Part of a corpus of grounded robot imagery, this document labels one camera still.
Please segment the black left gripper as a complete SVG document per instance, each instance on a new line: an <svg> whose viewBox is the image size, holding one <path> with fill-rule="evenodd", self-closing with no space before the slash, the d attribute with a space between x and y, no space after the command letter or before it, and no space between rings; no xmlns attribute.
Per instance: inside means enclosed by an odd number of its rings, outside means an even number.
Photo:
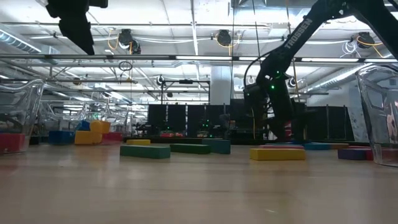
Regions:
<svg viewBox="0 0 398 224"><path fill-rule="evenodd" d="M90 6L107 8L108 0L48 0L45 6L51 17L61 18L58 26L63 36L79 46L87 55L94 55L91 23L84 16Z"/></svg>

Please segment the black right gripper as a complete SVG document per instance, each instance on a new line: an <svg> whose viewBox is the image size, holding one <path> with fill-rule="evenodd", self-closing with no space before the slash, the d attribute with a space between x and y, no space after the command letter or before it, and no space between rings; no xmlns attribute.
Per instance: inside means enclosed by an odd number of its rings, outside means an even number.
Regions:
<svg viewBox="0 0 398 224"><path fill-rule="evenodd" d="M272 71L260 72L256 83L264 94L262 103L265 114L272 114L270 130L277 141L286 142L292 140L292 121L294 109L286 85L288 76L284 72Z"/></svg>

